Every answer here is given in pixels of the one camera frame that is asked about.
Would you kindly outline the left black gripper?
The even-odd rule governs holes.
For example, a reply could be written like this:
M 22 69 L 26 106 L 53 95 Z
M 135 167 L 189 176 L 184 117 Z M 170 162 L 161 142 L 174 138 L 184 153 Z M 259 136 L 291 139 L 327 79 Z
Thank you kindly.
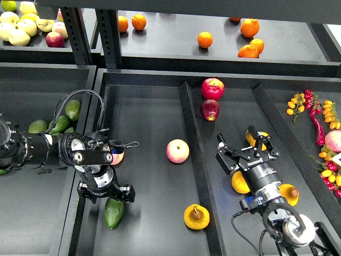
M 117 185 L 117 176 L 112 165 L 91 165 L 88 166 L 88 174 L 93 176 L 97 184 L 96 188 L 90 188 L 80 181 L 77 186 L 78 196 L 90 200 L 96 204 L 97 198 L 109 197 L 123 203 L 135 202 L 135 190 L 131 184 L 126 186 Z

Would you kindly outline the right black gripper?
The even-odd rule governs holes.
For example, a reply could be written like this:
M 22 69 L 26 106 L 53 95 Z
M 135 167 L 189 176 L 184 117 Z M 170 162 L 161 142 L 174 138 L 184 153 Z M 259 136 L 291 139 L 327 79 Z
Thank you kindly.
M 274 150 L 271 137 L 267 133 L 258 132 L 253 125 L 249 125 L 246 140 L 254 153 L 253 156 L 247 157 L 240 150 L 228 146 L 221 133 L 217 135 L 217 140 L 216 159 L 220 166 L 227 175 L 239 169 L 253 195 L 281 184 L 277 170 L 272 164 L 280 153 Z

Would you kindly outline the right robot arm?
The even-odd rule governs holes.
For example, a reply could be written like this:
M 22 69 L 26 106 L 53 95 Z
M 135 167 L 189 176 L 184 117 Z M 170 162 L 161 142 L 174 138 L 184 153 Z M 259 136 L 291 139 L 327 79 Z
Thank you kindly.
M 274 239 L 279 255 L 296 255 L 296 249 L 308 246 L 312 255 L 340 255 L 340 248 L 322 222 L 313 223 L 307 216 L 298 213 L 281 194 L 281 181 L 272 166 L 280 153 L 273 148 L 271 137 L 257 132 L 251 125 L 248 134 L 254 145 L 240 150 L 230 147 L 221 134 L 217 135 L 216 159 L 226 174 L 240 172 L 251 195 L 240 201 L 244 213 L 258 213 L 264 230 Z

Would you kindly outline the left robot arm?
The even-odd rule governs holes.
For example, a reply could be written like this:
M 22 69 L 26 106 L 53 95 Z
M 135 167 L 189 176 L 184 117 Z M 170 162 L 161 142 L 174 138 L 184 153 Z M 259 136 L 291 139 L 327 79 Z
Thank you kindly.
M 135 200 L 132 185 L 120 185 L 112 166 L 113 154 L 135 148 L 137 141 L 126 144 L 110 140 L 109 129 L 102 129 L 105 104 L 93 90 L 76 90 L 67 94 L 56 105 L 52 127 L 55 127 L 66 103 L 76 94 L 87 93 L 98 97 L 101 112 L 97 130 L 87 135 L 78 132 L 51 135 L 45 132 L 20 132 L 4 117 L 1 117 L 1 170 L 11 171 L 22 167 L 31 169 L 58 169 L 72 166 L 81 177 L 77 191 L 81 198 L 93 203 L 97 198 L 109 197 L 123 203 Z

